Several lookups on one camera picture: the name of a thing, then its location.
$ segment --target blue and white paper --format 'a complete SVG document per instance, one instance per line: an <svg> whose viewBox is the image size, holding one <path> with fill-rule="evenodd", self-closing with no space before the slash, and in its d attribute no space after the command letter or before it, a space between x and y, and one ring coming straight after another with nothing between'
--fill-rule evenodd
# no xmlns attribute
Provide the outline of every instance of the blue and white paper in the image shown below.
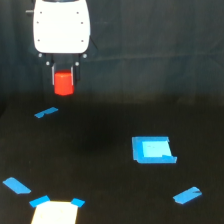
<svg viewBox="0 0 224 224"><path fill-rule="evenodd" d="M138 163L176 163L168 137L133 137L133 158Z"/></svg>

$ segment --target white robot body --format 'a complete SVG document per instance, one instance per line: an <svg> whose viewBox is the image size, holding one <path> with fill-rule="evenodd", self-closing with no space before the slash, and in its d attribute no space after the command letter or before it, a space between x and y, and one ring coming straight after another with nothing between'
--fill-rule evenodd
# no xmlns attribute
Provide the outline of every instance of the white robot body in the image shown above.
<svg viewBox="0 0 224 224"><path fill-rule="evenodd" d="M89 46L90 18L86 0L36 0L33 17L35 48L47 54L81 54Z"/></svg>

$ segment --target red cube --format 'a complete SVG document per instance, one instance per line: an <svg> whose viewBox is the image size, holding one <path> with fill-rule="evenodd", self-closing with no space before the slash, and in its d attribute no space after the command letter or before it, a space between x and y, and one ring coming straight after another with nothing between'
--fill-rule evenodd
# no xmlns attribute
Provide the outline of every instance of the red cube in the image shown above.
<svg viewBox="0 0 224 224"><path fill-rule="evenodd" d="M54 92L57 95L71 95L75 91L70 70L57 71L54 74Z"/></svg>

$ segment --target blue cardboard piece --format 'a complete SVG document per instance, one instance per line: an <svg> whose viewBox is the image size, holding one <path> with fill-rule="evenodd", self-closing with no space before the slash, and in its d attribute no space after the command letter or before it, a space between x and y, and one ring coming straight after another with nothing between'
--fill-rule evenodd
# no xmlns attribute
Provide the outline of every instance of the blue cardboard piece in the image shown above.
<svg viewBox="0 0 224 224"><path fill-rule="evenodd" d="M8 188L14 191L16 194L29 194L31 190L20 183L13 177L8 178L7 180L3 181Z"/></svg>
<svg viewBox="0 0 224 224"><path fill-rule="evenodd" d="M43 204L44 202L47 202L47 201L50 201L50 198L46 195L46 196L43 196L41 198L38 198L38 199L35 199L33 201L30 201L30 205L35 208L37 207L38 205L40 204Z"/></svg>
<svg viewBox="0 0 224 224"><path fill-rule="evenodd" d="M73 205L76 205L76 206L78 206L79 208L81 208L81 207L85 204L85 201L82 201L82 200L80 200L80 199L74 198L74 199L71 201L71 203L72 203Z"/></svg>
<svg viewBox="0 0 224 224"><path fill-rule="evenodd" d="M49 108L49 109L47 109L45 111L42 111L40 113L35 114L34 116L37 117L37 118L42 118L44 116L44 114L52 114L52 113L54 113L56 111L58 111L57 108L51 107L51 108Z"/></svg>
<svg viewBox="0 0 224 224"><path fill-rule="evenodd" d="M169 147L168 137L134 137L132 138L133 159L138 163L176 163Z"/></svg>
<svg viewBox="0 0 224 224"><path fill-rule="evenodd" d="M197 187L192 187L176 196L173 197L176 203L185 204L188 201L191 201L194 198L202 195L200 190Z"/></svg>

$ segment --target blue square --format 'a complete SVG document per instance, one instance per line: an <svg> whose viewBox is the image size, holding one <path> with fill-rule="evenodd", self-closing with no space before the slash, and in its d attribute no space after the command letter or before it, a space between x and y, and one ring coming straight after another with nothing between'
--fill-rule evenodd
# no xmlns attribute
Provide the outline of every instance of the blue square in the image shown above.
<svg viewBox="0 0 224 224"><path fill-rule="evenodd" d="M200 195L202 195L201 191L197 187L192 187L192 188L176 195L175 197L173 197L173 199L175 200L176 203L183 205L186 202L199 197Z"/></svg>
<svg viewBox="0 0 224 224"><path fill-rule="evenodd" d="M138 163L176 163L168 142L168 137L134 137L133 158Z"/></svg>
<svg viewBox="0 0 224 224"><path fill-rule="evenodd" d="M13 177L8 178L7 180L3 181L8 188L14 191L16 194L29 194L31 190L20 183Z"/></svg>
<svg viewBox="0 0 224 224"><path fill-rule="evenodd" d="M37 118L42 118L45 114L52 114L52 113L54 113L56 111L58 111L57 108L51 107L51 108L49 108L47 110L44 110L42 112L39 112L39 113L35 114L34 116L37 117Z"/></svg>

